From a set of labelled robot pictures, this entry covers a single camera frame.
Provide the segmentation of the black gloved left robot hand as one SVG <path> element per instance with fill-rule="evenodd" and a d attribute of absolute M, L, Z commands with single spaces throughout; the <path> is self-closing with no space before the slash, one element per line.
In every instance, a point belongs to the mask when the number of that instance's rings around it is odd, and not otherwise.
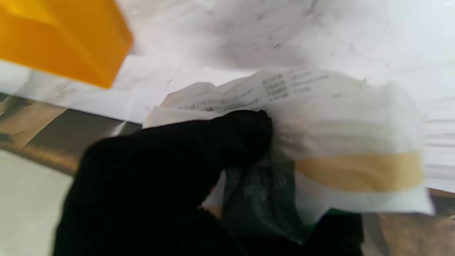
<path fill-rule="evenodd" d="M 92 144 L 55 232 L 54 256 L 362 256 L 359 214 L 324 217 L 304 245 L 241 237 L 202 203 L 223 170 L 266 154 L 265 111 L 147 128 Z"/>

